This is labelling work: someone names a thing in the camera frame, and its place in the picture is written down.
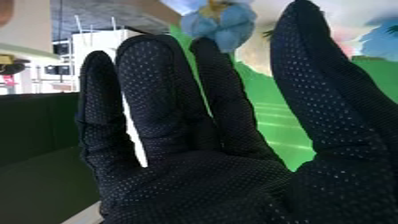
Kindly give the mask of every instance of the mural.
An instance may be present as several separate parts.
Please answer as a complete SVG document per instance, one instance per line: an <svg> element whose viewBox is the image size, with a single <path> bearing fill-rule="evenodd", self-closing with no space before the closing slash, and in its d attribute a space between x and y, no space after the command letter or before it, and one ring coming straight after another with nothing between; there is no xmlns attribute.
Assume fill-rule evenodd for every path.
<svg viewBox="0 0 398 224"><path fill-rule="evenodd" d="M360 41L364 56L398 61L398 18L382 22Z"/></svg>

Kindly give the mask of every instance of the black glove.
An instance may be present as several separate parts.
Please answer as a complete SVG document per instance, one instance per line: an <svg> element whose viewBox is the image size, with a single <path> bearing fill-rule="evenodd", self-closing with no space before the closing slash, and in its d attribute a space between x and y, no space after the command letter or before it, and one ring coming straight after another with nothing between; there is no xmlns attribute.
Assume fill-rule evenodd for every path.
<svg viewBox="0 0 398 224"><path fill-rule="evenodd" d="M215 43L200 39L191 44L211 117L172 37L133 37L115 68L103 52L88 55L78 126L104 223L398 223L390 159L398 121L390 112L383 118L394 125L380 126L383 118L373 121L364 116L373 108L355 106L369 99L383 100L394 111L396 105L342 57L319 10L305 0L291 4L273 35L275 80L318 153L294 174L257 132L239 76ZM326 51L310 50L318 43ZM348 73L319 63L323 54L330 65L350 67ZM339 83L339 76L353 82ZM357 100L357 91L369 90L364 96L373 98ZM147 168L126 135L120 91Z"/></svg>

